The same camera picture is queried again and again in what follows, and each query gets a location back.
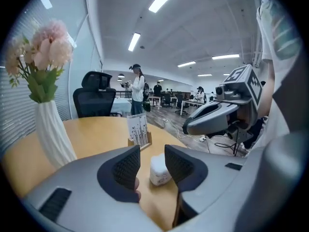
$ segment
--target white sleeve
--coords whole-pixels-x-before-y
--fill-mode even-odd
[[[142,75],[139,79],[139,83],[137,84],[137,86],[132,85],[132,88],[135,90],[141,90],[144,88],[144,83],[145,83],[145,77]]]
[[[261,21],[259,9],[260,8],[257,9],[256,20],[257,20],[257,23],[259,24],[259,28],[260,28],[261,36],[262,36],[262,45],[263,45],[262,60],[265,60],[265,59],[272,60],[269,43],[268,43],[265,31],[263,29],[263,24]]]

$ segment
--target window blinds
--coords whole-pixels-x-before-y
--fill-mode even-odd
[[[46,9],[41,0],[32,0],[16,20],[7,41],[22,33],[31,40],[37,26],[51,19],[60,19],[67,25],[72,40],[76,39],[86,17],[84,0],[50,0],[52,8]],[[71,119],[68,97],[69,63],[56,81],[55,102],[62,120]],[[0,53],[0,152],[3,153],[16,140],[35,130],[36,103],[29,98],[30,91],[24,79],[18,87],[11,88],[5,66],[5,47]]]

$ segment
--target ceiling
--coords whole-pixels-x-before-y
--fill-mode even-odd
[[[102,40],[104,69],[138,63],[147,74],[155,70],[156,76],[194,80],[198,74],[222,75],[252,62],[258,30],[254,0],[168,0],[157,13],[148,10],[153,1],[98,0],[101,35],[94,36]],[[130,52],[134,32],[141,37]],[[226,54],[240,58],[211,59]],[[190,61],[197,64],[177,67]]]

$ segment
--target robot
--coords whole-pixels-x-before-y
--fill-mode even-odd
[[[186,120],[184,133],[208,137],[226,133],[236,143],[244,142],[257,120],[261,92],[251,65],[233,70],[216,88],[214,101]],[[280,99],[276,102],[282,106]],[[249,107],[247,123],[236,118],[241,106]],[[288,200],[304,172],[309,132],[303,128],[293,125],[292,133],[255,149],[247,158],[166,145],[166,167],[179,190],[171,231],[262,229]],[[139,167],[139,146],[79,159],[40,183],[23,203],[50,231],[158,232],[134,192]]]

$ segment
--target office chair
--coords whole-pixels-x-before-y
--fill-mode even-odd
[[[170,104],[170,94],[165,94],[164,95],[164,104],[162,104],[163,107],[172,107]]]
[[[179,108],[180,110],[176,110],[175,112],[177,113],[177,112],[179,112],[180,113],[180,111],[181,111],[181,108],[182,108],[182,102],[183,102],[183,95],[182,94],[179,94],[179,95],[177,95],[177,104],[176,104],[176,107],[177,108]],[[184,104],[183,105],[183,113],[185,114],[185,115],[188,115],[188,113],[184,110],[185,108],[188,108],[189,107],[189,104]]]
[[[116,90],[108,88],[78,88],[73,93],[73,100],[79,118],[110,116]]]
[[[102,72],[88,72],[83,80],[82,87],[107,89],[110,87],[112,76]]]

